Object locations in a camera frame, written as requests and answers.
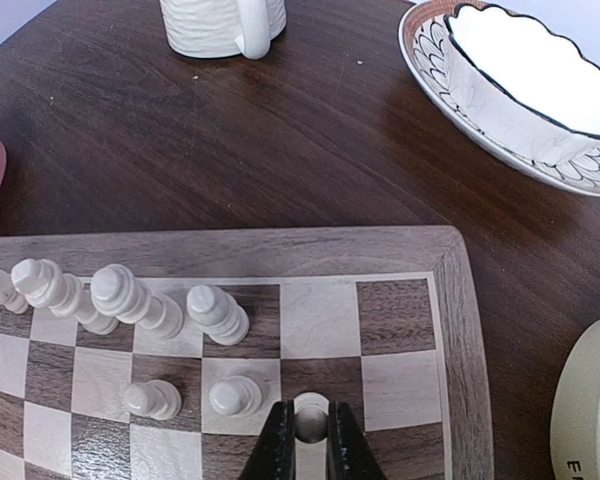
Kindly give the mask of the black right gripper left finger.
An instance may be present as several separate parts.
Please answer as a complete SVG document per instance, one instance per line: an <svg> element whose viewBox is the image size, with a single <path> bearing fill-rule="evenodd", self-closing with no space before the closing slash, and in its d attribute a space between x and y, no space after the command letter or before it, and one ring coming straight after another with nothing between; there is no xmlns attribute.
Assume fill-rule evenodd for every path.
<svg viewBox="0 0 600 480"><path fill-rule="evenodd" d="M294 402L292 400L275 402L239 479L295 479L295 440Z"/></svg>

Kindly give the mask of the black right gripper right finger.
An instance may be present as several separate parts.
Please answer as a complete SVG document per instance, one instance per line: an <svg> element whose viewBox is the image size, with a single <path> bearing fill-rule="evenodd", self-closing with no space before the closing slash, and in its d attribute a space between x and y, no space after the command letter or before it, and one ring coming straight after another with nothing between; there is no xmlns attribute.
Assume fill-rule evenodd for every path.
<svg viewBox="0 0 600 480"><path fill-rule="evenodd" d="M327 479L385 478L346 402L329 403L326 441Z"/></svg>

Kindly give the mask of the white pawn chess piece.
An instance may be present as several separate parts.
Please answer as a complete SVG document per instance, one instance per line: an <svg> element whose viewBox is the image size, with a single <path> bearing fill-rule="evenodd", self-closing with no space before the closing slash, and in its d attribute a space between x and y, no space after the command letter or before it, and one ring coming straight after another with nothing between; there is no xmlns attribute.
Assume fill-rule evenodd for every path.
<svg viewBox="0 0 600 480"><path fill-rule="evenodd" d="M131 414L159 421L176 417L182 407L178 389L172 383L159 379L129 384L123 401Z"/></svg>

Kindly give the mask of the white queen chess piece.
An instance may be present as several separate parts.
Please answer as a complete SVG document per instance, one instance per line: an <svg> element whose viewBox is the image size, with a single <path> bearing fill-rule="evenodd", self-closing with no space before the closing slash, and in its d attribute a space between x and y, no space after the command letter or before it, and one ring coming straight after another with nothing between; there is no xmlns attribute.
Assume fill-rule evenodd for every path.
<svg viewBox="0 0 600 480"><path fill-rule="evenodd" d="M184 313L170 296L152 290L124 265L110 264L93 275L91 300L96 310L125 324L139 325L154 336L176 337L184 324Z"/></svg>

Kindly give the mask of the white king chess piece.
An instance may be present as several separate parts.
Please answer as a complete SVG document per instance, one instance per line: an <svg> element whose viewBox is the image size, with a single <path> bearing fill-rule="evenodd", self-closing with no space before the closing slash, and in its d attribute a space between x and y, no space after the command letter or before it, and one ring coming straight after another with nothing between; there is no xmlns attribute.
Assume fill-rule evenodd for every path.
<svg viewBox="0 0 600 480"><path fill-rule="evenodd" d="M48 309L58 318L74 318L90 333L107 335L119 325L117 318L96 309L78 277L63 273L52 260L22 260L12 268L11 280L31 306Z"/></svg>

